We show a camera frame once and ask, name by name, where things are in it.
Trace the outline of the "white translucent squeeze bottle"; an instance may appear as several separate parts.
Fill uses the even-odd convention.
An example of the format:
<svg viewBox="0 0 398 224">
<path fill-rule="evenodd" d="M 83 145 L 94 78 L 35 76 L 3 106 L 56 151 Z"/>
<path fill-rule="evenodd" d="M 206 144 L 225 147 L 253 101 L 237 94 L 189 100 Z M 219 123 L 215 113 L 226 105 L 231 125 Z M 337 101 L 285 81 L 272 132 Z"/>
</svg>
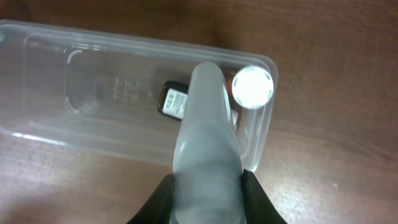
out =
<svg viewBox="0 0 398 224">
<path fill-rule="evenodd" d="M 242 223 L 243 173 L 224 75 L 198 64 L 178 134 L 173 213 L 178 223 Z"/>
</svg>

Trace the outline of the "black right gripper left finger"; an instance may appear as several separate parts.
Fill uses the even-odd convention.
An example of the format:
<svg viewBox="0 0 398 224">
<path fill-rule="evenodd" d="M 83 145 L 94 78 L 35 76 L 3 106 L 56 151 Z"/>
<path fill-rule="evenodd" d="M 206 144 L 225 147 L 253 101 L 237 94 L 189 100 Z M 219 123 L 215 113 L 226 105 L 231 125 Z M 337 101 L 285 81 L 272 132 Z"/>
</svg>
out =
<svg viewBox="0 0 398 224">
<path fill-rule="evenodd" d="M 174 175 L 167 174 L 140 210 L 126 224 L 169 224 L 174 199 Z"/>
</svg>

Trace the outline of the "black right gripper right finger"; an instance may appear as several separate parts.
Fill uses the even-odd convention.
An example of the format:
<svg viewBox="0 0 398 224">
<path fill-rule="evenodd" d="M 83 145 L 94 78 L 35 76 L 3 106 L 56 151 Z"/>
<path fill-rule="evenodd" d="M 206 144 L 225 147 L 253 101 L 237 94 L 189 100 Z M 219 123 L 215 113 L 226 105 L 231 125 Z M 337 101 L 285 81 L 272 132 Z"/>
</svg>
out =
<svg viewBox="0 0 398 224">
<path fill-rule="evenodd" d="M 247 224 L 287 224 L 250 170 L 243 170 L 241 187 Z"/>
</svg>

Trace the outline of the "orange pill bottle white cap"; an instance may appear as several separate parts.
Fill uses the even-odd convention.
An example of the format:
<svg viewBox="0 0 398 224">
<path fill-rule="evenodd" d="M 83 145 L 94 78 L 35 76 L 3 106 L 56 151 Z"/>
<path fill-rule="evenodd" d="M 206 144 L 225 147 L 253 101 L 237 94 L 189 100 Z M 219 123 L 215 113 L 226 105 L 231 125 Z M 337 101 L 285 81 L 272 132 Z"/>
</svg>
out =
<svg viewBox="0 0 398 224">
<path fill-rule="evenodd" d="M 270 71 L 258 65 L 238 70 L 226 81 L 228 95 L 240 107 L 256 110 L 264 107 L 274 94 L 274 81 Z"/>
</svg>

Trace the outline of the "dark brown small bottle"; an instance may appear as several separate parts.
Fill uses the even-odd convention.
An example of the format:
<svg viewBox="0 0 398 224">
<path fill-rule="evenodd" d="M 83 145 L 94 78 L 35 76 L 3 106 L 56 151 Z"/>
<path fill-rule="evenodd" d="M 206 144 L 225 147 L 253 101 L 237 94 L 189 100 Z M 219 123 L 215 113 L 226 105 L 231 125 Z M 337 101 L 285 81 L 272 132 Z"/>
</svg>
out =
<svg viewBox="0 0 398 224">
<path fill-rule="evenodd" d="M 169 118 L 181 121 L 188 98 L 188 85 L 168 80 L 160 92 L 157 111 Z"/>
</svg>

